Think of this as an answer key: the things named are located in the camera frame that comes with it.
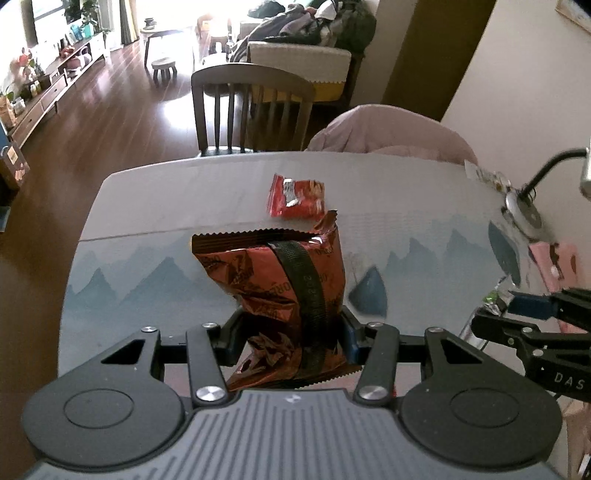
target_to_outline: lamp base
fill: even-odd
[[[520,199],[518,193],[516,190],[511,190],[505,196],[507,211],[511,214],[517,228],[525,236],[533,240],[539,240],[543,236],[540,213],[532,202]]]

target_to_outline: small stool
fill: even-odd
[[[177,76],[177,68],[176,68],[176,61],[170,59],[168,57],[164,57],[163,59],[154,60],[152,62],[152,68],[154,69],[154,83],[158,85],[158,71],[160,70],[160,76],[164,81],[164,76],[166,75],[166,79],[170,80],[170,70],[172,69],[173,75],[176,78]]]
[[[212,55],[216,52],[216,43],[222,44],[222,52],[226,53],[228,48],[228,35],[222,35],[221,37],[211,37],[209,40],[209,54]]]

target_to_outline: circular pad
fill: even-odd
[[[184,420],[178,395],[133,365],[90,362],[46,385],[22,426],[43,457],[69,469],[105,469],[146,458]]]
[[[434,374],[402,400],[402,423],[419,444],[471,468],[503,470],[547,459],[562,426],[548,392],[509,369],[451,367],[460,370]]]
[[[79,427],[105,429],[124,421],[133,409],[134,402],[124,393],[99,388],[72,397],[64,413]]]
[[[451,403],[453,414],[468,425],[502,427],[519,415],[519,404],[509,394],[491,388],[475,388],[458,393]]]

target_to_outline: wooden floor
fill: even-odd
[[[151,60],[165,46],[153,41]],[[20,414],[30,394],[56,376],[67,278],[101,182],[119,170],[198,152],[191,52],[173,47],[175,82],[154,86],[139,43],[113,52],[24,145],[31,172],[0,235],[0,480],[20,476],[34,461]],[[321,116],[315,130],[326,124]]]

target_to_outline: chair backrest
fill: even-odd
[[[191,90],[193,92],[193,108],[195,112],[195,125],[197,127],[197,142],[199,150],[206,152],[209,146],[207,140],[207,128],[205,120],[205,106],[203,100],[203,89],[206,86],[213,86],[215,91],[215,111],[214,111],[214,133],[215,147],[219,149],[220,144],[220,93],[221,87],[229,91],[228,100],[228,147],[231,150],[232,137],[234,130],[234,104],[235,96],[238,93],[242,97],[242,112],[240,120],[240,151],[245,151],[246,128],[248,123],[248,113],[251,105],[256,105],[254,114],[254,123],[249,129],[249,140],[252,149],[257,150],[261,140],[262,125],[262,107],[264,100],[268,97],[266,90],[270,90],[270,104],[265,128],[266,150],[302,150],[304,136],[310,119],[312,103],[314,101],[315,90],[311,82],[301,78],[293,73],[272,67],[254,65],[252,63],[226,63],[198,70],[191,76]],[[251,98],[252,92],[256,92],[257,98]],[[281,124],[279,134],[272,136],[275,125],[275,112],[277,111],[278,92],[285,93],[285,102],[283,103],[283,112],[281,115]],[[300,110],[295,124],[295,131],[288,132],[288,122],[290,117],[292,97],[300,100]],[[287,147],[281,148],[282,141],[288,135]],[[274,140],[276,147],[270,146],[269,141]]]
[[[441,123],[389,105],[359,105],[310,141],[310,151],[386,153],[463,165],[478,160],[470,145]]]

